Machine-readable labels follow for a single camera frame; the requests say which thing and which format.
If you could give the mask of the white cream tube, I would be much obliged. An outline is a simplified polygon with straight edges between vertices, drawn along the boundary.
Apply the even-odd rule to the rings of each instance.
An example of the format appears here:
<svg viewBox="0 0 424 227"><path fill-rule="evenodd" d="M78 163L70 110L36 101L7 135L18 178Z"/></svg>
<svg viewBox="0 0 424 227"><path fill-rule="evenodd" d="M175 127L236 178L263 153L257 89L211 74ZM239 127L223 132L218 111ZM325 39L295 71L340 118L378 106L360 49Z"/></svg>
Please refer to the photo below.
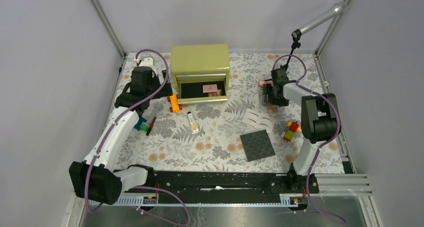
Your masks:
<svg viewBox="0 0 424 227"><path fill-rule="evenodd" d="M187 118L188 118L188 121L189 121L189 125L190 125L190 129L191 129L192 134L199 133L200 132L199 125L196 122L195 117L194 117L194 115L192 114L191 111L189 111L187 113Z"/></svg>

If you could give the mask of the pink square compact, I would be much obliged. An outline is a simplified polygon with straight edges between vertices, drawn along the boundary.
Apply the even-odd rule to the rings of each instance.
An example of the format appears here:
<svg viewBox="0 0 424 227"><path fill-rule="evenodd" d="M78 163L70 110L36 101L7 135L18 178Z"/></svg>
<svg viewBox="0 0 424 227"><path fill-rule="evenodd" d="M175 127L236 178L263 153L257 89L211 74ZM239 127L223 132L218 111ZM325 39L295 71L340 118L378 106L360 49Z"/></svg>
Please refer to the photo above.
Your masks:
<svg viewBox="0 0 424 227"><path fill-rule="evenodd" d="M217 84L206 84L202 86L202 92L203 93L216 93L218 92L218 85Z"/></svg>

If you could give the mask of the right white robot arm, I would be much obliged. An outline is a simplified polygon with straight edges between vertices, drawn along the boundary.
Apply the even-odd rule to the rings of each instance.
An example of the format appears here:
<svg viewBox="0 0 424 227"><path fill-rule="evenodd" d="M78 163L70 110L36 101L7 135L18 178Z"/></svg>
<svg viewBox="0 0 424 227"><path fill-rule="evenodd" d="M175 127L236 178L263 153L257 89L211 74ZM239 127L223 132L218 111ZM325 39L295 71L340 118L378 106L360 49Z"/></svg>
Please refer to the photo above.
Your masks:
<svg viewBox="0 0 424 227"><path fill-rule="evenodd" d="M273 69L271 81L270 86L264 87L267 103L285 107L293 102L301 107L303 143L291 167L296 174L286 180L287 188L299 193L307 186L304 176L312 173L321 148L332 142L341 131L337 99L332 93L321 94L290 80L286 67Z"/></svg>

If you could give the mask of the white eyebrow stencil card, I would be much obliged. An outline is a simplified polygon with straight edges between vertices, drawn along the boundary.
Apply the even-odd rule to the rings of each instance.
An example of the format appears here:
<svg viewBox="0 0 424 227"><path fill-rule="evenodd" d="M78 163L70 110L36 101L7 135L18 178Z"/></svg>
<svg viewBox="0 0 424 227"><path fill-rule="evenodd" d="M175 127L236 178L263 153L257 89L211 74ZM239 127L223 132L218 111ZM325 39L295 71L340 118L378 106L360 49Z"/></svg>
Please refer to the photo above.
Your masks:
<svg viewBox="0 0 424 227"><path fill-rule="evenodd" d="M248 108L244 113L242 122L252 127L266 130L268 133L272 133L276 119L267 114L260 113Z"/></svg>

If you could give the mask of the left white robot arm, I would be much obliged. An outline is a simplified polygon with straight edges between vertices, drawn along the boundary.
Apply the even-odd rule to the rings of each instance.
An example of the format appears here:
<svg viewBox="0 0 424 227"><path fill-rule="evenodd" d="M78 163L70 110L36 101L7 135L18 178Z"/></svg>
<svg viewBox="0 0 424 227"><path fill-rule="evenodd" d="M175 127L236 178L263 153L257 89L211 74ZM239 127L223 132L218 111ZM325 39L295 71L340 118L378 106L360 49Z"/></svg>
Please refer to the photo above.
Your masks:
<svg viewBox="0 0 424 227"><path fill-rule="evenodd" d="M151 99L172 94L169 80L160 83L152 65L137 66L122 93L116 98L114 110L105 131L83 161L74 161L69 175L77 197L113 205L121 193L134 187L148 193L155 187L154 169L132 164L116 171L116 164L128 135L141 123Z"/></svg>

